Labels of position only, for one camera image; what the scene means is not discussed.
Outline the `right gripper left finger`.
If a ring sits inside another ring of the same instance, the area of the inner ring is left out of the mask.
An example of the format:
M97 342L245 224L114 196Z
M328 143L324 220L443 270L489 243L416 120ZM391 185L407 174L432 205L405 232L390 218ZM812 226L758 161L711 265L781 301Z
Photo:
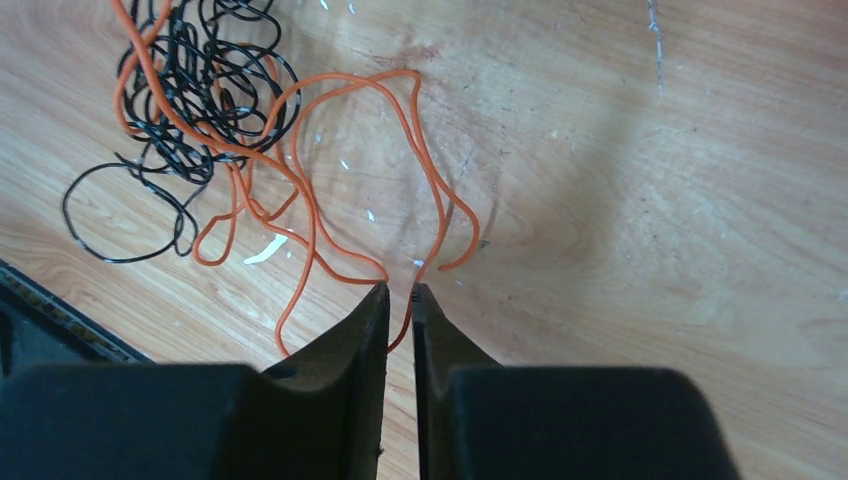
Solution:
M1 390L5 479L372 479L390 295L259 371L239 363L53 364Z

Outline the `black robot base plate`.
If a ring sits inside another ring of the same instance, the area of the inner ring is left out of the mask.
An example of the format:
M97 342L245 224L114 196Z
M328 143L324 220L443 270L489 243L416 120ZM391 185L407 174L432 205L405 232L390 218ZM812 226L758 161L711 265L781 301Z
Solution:
M1 262L1 380L47 364L150 364L58 295Z

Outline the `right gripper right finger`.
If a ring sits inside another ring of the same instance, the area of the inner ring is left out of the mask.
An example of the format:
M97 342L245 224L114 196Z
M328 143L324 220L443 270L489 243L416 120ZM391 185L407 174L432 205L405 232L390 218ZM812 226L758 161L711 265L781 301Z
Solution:
M504 366L411 293L424 479L736 479L702 392L668 368Z

